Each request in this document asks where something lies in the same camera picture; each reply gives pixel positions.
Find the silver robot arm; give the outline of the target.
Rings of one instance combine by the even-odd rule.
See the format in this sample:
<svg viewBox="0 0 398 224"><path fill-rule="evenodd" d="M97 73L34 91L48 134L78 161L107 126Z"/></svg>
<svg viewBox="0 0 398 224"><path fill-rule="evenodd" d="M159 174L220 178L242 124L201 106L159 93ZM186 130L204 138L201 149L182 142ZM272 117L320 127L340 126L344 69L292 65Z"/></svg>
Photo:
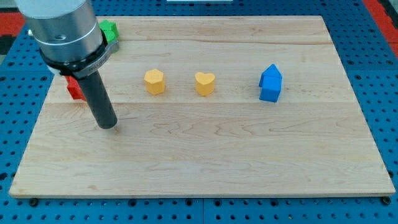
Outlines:
<svg viewBox="0 0 398 224"><path fill-rule="evenodd" d="M114 127L117 116L99 68L118 50L108 42L89 0L16 0L40 55L55 74L73 77L99 127Z"/></svg>

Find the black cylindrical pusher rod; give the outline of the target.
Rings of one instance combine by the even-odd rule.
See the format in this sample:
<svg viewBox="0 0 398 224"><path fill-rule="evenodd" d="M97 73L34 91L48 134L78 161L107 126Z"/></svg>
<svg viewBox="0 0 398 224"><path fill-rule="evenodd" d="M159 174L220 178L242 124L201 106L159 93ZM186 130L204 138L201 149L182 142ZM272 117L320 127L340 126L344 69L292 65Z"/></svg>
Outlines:
<svg viewBox="0 0 398 224"><path fill-rule="evenodd" d="M118 122L116 113L104 87L100 73L93 72L85 78L77 80L86 102L102 129L110 129Z"/></svg>

